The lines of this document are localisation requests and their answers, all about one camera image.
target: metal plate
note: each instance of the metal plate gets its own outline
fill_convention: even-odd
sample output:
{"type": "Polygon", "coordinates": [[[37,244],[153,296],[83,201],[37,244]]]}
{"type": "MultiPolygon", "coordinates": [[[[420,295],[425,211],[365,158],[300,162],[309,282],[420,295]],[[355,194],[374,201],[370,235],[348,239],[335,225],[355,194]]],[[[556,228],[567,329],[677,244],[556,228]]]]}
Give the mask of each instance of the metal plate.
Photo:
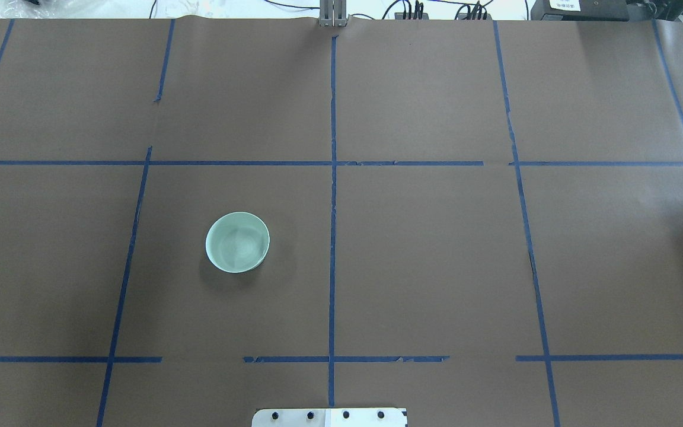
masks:
{"type": "Polygon", "coordinates": [[[252,427],[295,425],[406,427],[407,411],[398,408],[259,410],[252,418],[252,427]]]}

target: cable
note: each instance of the cable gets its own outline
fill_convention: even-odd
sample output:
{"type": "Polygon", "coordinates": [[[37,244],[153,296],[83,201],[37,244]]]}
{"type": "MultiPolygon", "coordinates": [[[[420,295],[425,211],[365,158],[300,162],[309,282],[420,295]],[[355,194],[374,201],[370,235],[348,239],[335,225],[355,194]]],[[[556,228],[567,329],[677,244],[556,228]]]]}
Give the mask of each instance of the cable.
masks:
{"type": "Polygon", "coordinates": [[[387,19],[387,14],[389,11],[391,11],[391,8],[396,5],[396,3],[402,2],[402,17],[406,18],[407,16],[407,6],[410,6],[410,13],[412,13],[412,7],[413,5],[410,3],[410,0],[395,0],[393,3],[391,3],[390,7],[387,8],[387,11],[384,12],[384,16],[381,17],[381,19],[387,19]]]}
{"type": "Polygon", "coordinates": [[[152,19],[152,12],[155,11],[155,6],[157,6],[157,0],[154,0],[154,3],[152,3],[152,8],[149,9],[149,19],[152,19]]]}
{"type": "Polygon", "coordinates": [[[480,2],[476,2],[476,5],[474,5],[474,10],[471,10],[471,8],[468,8],[468,13],[466,17],[464,17],[464,20],[480,20],[482,19],[482,15],[486,13],[486,9],[481,5],[480,2]]]}
{"type": "Polygon", "coordinates": [[[271,5],[275,5],[275,6],[283,6],[285,8],[302,9],[303,11],[312,11],[312,10],[320,9],[319,7],[315,7],[315,6],[284,5],[283,3],[272,2],[271,0],[263,0],[263,2],[271,3],[271,5]]]}
{"type": "Polygon", "coordinates": [[[650,9],[650,18],[655,19],[655,16],[658,14],[658,7],[655,5],[655,3],[645,2],[644,5],[650,9]]]}
{"type": "Polygon", "coordinates": [[[460,17],[460,12],[463,10],[463,8],[468,8],[468,11],[471,11],[471,5],[463,5],[460,8],[458,8],[457,12],[455,12],[455,19],[458,19],[458,17],[460,17]]]}
{"type": "Polygon", "coordinates": [[[429,0],[429,2],[450,3],[450,5],[467,5],[467,3],[464,2],[450,2],[449,0],[429,0]]]}

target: white surface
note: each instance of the white surface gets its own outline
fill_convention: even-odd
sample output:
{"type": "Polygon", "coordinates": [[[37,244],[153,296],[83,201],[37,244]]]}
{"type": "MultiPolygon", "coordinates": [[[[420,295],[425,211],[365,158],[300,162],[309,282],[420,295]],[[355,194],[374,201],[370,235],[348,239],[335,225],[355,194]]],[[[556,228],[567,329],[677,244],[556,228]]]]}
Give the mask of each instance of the white surface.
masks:
{"type": "Polygon", "coordinates": [[[252,418],[252,427],[406,427],[407,416],[397,408],[336,408],[336,409],[304,409],[304,410],[259,410],[252,418]],[[379,418],[379,411],[384,413],[379,418]],[[279,415],[273,419],[273,413],[279,415]],[[307,413],[314,414],[307,419],[307,413]]]}
{"type": "MultiPolygon", "coordinates": [[[[89,2],[88,7],[76,7],[74,10],[60,10],[49,17],[74,18],[146,18],[154,0],[52,0],[54,2],[89,2]]],[[[317,6],[318,0],[277,0],[289,5],[317,6]]],[[[529,8],[535,0],[528,0],[529,8]]],[[[30,8],[23,0],[0,0],[0,17],[13,17],[14,11],[10,5],[16,2],[19,8],[30,8]]],[[[369,14],[377,19],[381,18],[390,0],[347,0],[347,13],[369,14]]],[[[279,8],[269,5],[263,0],[158,0],[155,17],[181,17],[187,14],[197,14],[203,17],[216,18],[287,18],[287,17],[317,17],[318,11],[300,11],[279,8]]],[[[446,3],[426,2],[426,13],[430,19],[453,19],[458,5],[446,3]]],[[[495,0],[487,7],[491,17],[496,20],[523,20],[526,8],[523,0],[495,0]]],[[[391,9],[390,18],[394,11],[401,11],[401,6],[391,9]]]]}

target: metal bracket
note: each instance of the metal bracket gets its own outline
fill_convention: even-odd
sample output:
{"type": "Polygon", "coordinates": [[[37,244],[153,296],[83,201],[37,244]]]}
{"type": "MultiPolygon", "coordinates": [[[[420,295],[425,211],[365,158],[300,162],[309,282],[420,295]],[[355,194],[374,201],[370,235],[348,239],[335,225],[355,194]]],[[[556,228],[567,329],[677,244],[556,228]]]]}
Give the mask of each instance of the metal bracket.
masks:
{"type": "Polygon", "coordinates": [[[321,27],[346,27],[348,20],[347,0],[320,0],[321,27]]]}
{"type": "Polygon", "coordinates": [[[259,410],[252,427],[407,427],[407,411],[399,408],[333,408],[259,410]]]}

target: black box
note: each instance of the black box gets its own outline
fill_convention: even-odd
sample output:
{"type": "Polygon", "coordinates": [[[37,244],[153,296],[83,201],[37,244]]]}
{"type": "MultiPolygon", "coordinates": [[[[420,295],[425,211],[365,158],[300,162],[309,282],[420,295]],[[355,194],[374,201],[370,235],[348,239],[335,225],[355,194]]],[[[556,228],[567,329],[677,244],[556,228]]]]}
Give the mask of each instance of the black box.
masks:
{"type": "Polygon", "coordinates": [[[534,21],[628,21],[626,0],[537,0],[534,21]]]}

